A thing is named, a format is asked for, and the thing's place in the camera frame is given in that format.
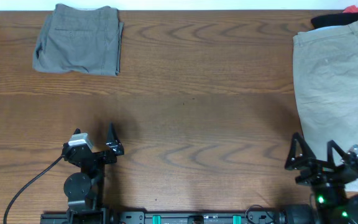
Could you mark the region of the grey shorts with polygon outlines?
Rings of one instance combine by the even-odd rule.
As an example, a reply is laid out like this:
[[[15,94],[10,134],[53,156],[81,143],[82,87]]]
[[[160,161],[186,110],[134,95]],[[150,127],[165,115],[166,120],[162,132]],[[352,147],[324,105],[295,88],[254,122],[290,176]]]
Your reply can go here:
[[[123,28],[116,8],[81,10],[57,4],[37,37],[32,67],[44,73],[116,76]]]

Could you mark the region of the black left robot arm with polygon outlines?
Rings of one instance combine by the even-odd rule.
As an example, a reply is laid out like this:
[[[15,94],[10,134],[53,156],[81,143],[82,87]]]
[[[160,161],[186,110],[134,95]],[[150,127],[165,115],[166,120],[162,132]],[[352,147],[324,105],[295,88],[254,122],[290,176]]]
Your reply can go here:
[[[105,151],[93,152],[93,143],[87,133],[76,129],[70,140],[63,145],[62,157],[80,171],[72,174],[64,183],[63,190],[68,197],[69,209],[82,213],[99,210],[103,203],[104,167],[117,162],[124,155],[114,125],[108,128]]]

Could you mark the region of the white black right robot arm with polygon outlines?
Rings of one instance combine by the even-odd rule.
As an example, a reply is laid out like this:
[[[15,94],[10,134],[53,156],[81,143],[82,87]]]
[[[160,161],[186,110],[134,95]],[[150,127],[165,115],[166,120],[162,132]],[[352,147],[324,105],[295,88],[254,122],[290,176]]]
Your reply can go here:
[[[300,133],[291,138],[286,170],[298,170],[298,185],[309,186],[316,208],[294,208],[288,223],[358,223],[358,194],[347,197],[345,186],[358,179],[358,145],[343,151],[335,141],[327,143],[327,159],[316,158]]]

